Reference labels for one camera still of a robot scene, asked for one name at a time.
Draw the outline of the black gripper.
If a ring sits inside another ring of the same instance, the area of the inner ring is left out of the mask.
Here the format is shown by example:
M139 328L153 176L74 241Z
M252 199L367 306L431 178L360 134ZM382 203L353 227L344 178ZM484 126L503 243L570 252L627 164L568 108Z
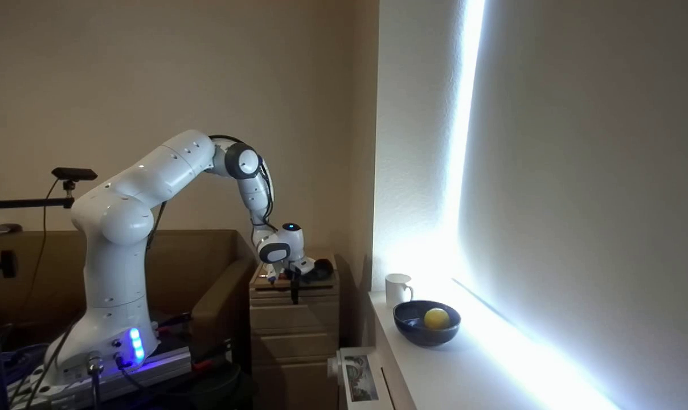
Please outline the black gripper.
M285 269L285 274L292 282L290 299L295 306L301 301L301 290L299 290L301 287L301 269L290 267L290 269Z

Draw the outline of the robot base with blue lights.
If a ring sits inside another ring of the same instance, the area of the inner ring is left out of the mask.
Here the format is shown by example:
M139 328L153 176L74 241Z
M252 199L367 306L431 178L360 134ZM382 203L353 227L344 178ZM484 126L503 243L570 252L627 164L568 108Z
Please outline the robot base with blue lights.
M70 332L64 331L38 366L6 386L8 410L101 407L134 391L154 391L162 383L188 375L191 366L187 346L147 353L139 328L120 331L85 353L70 350Z

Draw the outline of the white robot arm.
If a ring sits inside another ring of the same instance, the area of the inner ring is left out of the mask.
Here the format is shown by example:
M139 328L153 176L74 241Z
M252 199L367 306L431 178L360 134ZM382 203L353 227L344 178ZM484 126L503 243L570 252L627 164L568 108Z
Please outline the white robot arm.
M261 265L301 276L314 269L314 259L304 255L302 231L295 223L282 227L270 223L273 183L261 154L227 134L180 132L72 203L70 221L86 247L81 267L86 310L60 346L60 364L86 353L103 361L120 353L143 362L158 350L145 297L153 209L202 174L237 183Z

